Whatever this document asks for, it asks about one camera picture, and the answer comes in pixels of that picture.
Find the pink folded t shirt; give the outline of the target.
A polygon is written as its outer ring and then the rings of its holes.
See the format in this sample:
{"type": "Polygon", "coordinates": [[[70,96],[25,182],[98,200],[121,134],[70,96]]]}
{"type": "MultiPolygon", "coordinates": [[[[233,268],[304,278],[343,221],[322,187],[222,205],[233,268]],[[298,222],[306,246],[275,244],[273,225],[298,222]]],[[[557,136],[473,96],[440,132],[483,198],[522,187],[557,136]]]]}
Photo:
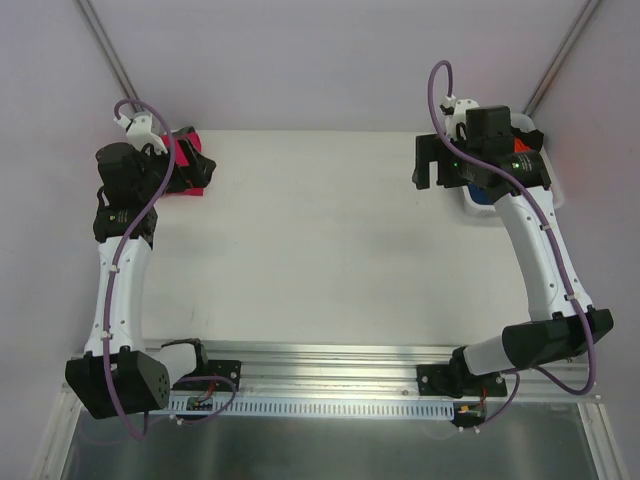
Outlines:
{"type": "Polygon", "coordinates": [[[176,143],[175,167],[166,194],[201,197],[204,187],[201,181],[199,155],[202,144],[192,126],[172,132],[176,143]]]}

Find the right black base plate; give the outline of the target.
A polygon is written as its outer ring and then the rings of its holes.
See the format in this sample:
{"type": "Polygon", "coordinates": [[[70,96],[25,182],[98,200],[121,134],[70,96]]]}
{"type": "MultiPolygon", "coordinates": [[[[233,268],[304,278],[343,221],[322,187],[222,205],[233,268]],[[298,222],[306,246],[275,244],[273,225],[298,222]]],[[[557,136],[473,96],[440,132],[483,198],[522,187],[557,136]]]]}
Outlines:
{"type": "Polygon", "coordinates": [[[420,396],[504,398],[506,383],[498,373],[475,376],[457,373],[449,364],[422,364],[416,366],[417,385],[420,396]]]}

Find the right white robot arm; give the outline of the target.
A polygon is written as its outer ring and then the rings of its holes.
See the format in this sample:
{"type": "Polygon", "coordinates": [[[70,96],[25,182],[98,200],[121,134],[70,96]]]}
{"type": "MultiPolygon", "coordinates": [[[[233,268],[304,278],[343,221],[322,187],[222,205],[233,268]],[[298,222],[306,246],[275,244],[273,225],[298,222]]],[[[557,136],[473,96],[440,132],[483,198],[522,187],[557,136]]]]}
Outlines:
{"type": "Polygon", "coordinates": [[[441,134],[416,139],[416,188],[430,186],[430,165],[438,166],[438,185],[475,186],[501,219],[525,283],[529,321],[507,326],[480,343],[456,349],[449,362],[429,375],[434,391],[460,398],[500,373],[534,369],[585,356],[584,395],[595,384],[595,345],[613,328],[612,314],[594,306],[569,258],[556,223],[551,177],[541,155],[537,131],[511,123],[506,106],[481,107],[470,99],[447,98],[441,134]]]}

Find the orange t shirt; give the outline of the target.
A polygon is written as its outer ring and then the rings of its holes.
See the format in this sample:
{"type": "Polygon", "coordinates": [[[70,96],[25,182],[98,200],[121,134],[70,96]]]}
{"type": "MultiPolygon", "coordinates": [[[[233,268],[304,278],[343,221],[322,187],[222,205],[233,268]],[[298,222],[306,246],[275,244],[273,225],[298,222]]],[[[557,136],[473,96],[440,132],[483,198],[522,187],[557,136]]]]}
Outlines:
{"type": "Polygon", "coordinates": [[[514,151],[516,153],[529,151],[530,147],[527,146],[522,140],[519,138],[514,139],[514,151]]]}

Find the aluminium mounting rail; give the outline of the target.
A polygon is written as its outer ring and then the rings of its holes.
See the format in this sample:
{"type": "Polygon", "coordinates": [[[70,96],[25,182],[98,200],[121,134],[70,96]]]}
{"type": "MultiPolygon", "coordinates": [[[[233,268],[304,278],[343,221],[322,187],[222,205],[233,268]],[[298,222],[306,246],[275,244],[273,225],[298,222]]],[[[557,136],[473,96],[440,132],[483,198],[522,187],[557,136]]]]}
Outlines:
{"type": "Polygon", "coordinates": [[[65,382],[85,406],[99,407],[99,417],[114,415],[105,374],[113,375],[116,391],[128,413],[145,407],[173,407],[173,391],[182,377],[205,366],[209,360],[240,360],[239,389],[216,396],[290,397],[321,399],[374,399],[444,397],[419,395],[416,366],[448,364],[449,347],[293,345],[246,342],[200,342],[178,340],[154,344],[144,351],[128,347],[111,353],[107,360],[87,353],[67,362],[65,382]]]}

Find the blue t shirt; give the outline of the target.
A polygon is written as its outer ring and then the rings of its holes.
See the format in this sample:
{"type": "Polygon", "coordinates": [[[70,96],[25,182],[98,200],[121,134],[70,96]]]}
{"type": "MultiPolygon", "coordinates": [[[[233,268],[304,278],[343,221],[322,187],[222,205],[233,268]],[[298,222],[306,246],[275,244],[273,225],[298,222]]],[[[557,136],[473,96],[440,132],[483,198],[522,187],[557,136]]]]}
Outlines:
{"type": "Polygon", "coordinates": [[[471,200],[477,205],[481,206],[491,206],[492,202],[487,196],[486,192],[476,185],[469,185],[468,191],[471,200]]]}

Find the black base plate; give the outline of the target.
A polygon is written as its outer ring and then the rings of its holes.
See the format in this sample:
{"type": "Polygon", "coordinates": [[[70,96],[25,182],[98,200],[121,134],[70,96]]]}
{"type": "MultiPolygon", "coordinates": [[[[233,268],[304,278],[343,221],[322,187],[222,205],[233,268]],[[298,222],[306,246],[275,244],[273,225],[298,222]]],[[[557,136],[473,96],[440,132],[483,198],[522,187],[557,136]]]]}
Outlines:
{"type": "Polygon", "coordinates": [[[205,366],[197,367],[194,372],[182,377],[172,390],[207,392],[214,384],[213,392],[230,392],[230,382],[239,389],[241,370],[240,360],[209,360],[205,366]]]}
{"type": "Polygon", "coordinates": [[[420,396],[504,398],[506,383],[498,373],[475,376],[457,373],[449,364],[422,364],[416,366],[417,385],[420,396]]]}

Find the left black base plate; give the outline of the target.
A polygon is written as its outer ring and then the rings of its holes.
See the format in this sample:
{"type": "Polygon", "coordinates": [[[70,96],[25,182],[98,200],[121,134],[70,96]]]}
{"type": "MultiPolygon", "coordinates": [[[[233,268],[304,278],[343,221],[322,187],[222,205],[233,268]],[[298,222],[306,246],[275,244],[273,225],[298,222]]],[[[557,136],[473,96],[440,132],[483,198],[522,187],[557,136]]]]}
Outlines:
{"type": "Polygon", "coordinates": [[[239,389],[241,370],[240,360],[209,360],[205,366],[197,367],[194,372],[182,377],[172,390],[207,392],[214,384],[213,392],[230,392],[230,382],[239,389]]]}

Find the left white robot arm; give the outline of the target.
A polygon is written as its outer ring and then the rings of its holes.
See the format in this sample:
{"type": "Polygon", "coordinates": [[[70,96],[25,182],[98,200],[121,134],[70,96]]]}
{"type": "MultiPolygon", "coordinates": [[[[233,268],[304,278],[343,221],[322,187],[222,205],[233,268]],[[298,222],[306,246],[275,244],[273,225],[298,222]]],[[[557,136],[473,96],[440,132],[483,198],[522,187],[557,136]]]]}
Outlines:
{"type": "Polygon", "coordinates": [[[171,388],[203,386],[210,365],[198,339],[179,339],[147,353],[141,317],[146,268],[158,214],[149,202],[160,185],[169,194],[203,191],[216,168],[201,153],[195,133],[162,153],[118,142],[96,154],[102,185],[93,222],[100,279],[91,334],[81,357],[65,366],[65,379],[96,419],[167,407],[171,388]]]}

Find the black t shirt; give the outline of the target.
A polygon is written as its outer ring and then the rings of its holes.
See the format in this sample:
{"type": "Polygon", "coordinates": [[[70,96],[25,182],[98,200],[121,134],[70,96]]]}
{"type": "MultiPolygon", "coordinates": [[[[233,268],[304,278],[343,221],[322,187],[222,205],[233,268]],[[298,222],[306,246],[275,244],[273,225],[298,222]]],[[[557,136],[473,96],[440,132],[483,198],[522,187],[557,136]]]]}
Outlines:
{"type": "Polygon", "coordinates": [[[511,132],[515,138],[519,138],[522,140],[527,146],[530,147],[530,150],[540,152],[543,148],[544,144],[544,134],[538,130],[533,129],[531,131],[524,131],[520,128],[511,127],[511,132]]]}

